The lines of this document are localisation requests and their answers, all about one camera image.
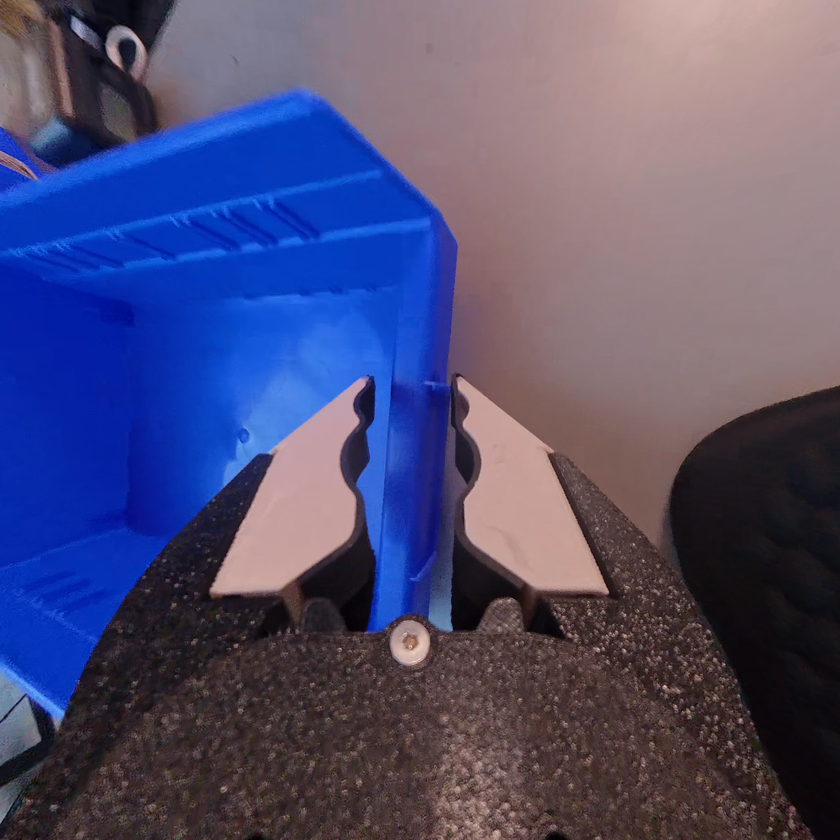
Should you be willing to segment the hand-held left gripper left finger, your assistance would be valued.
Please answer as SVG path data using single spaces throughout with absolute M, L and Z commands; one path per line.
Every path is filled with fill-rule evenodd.
M 374 415 L 375 380 L 361 377 L 270 450 L 213 601 L 279 602 L 299 624 L 323 599 L 346 627 L 369 626 L 376 560 L 358 482 Z

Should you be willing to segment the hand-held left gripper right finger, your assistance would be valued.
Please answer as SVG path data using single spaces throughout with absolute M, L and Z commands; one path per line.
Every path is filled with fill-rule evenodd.
M 451 384 L 455 467 L 453 628 L 478 628 L 490 605 L 512 600 L 526 628 L 557 628 L 553 599 L 606 598 L 613 581 L 559 457 L 468 383 Z

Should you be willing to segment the blue storage bin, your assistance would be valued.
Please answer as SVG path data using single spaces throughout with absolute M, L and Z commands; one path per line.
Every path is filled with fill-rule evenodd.
M 1 128 L 1 193 L 57 171 L 36 155 L 23 135 Z
M 292 91 L 2 192 L 2 672 L 62 718 L 156 555 L 374 379 L 369 625 L 428 614 L 457 244 Z

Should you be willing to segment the black device green display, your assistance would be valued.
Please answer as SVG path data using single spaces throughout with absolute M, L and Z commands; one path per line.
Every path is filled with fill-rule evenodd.
M 151 47 L 130 8 L 131 2 L 45 6 L 50 106 L 33 134 L 41 153 L 77 160 L 159 129 L 145 84 Z

